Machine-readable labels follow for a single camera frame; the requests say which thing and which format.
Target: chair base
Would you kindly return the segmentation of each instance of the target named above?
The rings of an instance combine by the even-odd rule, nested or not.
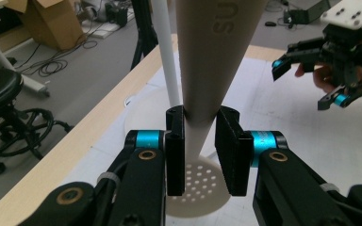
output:
[[[52,113],[40,108],[17,111],[13,108],[5,120],[0,123],[0,157],[11,157],[17,154],[32,152],[38,159],[42,154],[38,151],[41,142],[56,124],[68,133],[73,127],[63,121],[55,121]],[[0,162],[0,174],[6,169]]]

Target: gray floor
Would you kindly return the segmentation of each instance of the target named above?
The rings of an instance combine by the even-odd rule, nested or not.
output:
[[[172,1],[170,17],[172,32],[176,33],[174,5]],[[321,36],[323,25],[317,21],[309,25],[294,26],[291,29],[282,25],[264,26],[267,21],[277,22],[278,18],[282,17],[282,10],[285,8],[278,1],[269,2],[251,44],[286,49],[291,42]],[[32,78],[48,86],[51,97],[38,96],[24,89],[17,98],[17,108],[46,108],[51,110],[57,119],[76,125],[128,74],[137,35],[136,23],[131,21],[126,27],[104,40],[91,39],[97,41],[98,44],[95,47],[79,48],[64,57],[69,64],[63,71],[48,77],[33,74]],[[31,55],[36,46],[35,42],[29,41],[8,56],[16,57],[21,64]],[[54,50],[42,46],[31,61],[47,59],[54,53]],[[64,136],[65,133],[60,128],[56,128],[43,142],[40,148],[42,154],[47,154]],[[8,169],[0,175],[0,199],[38,164],[30,153],[4,160]]]

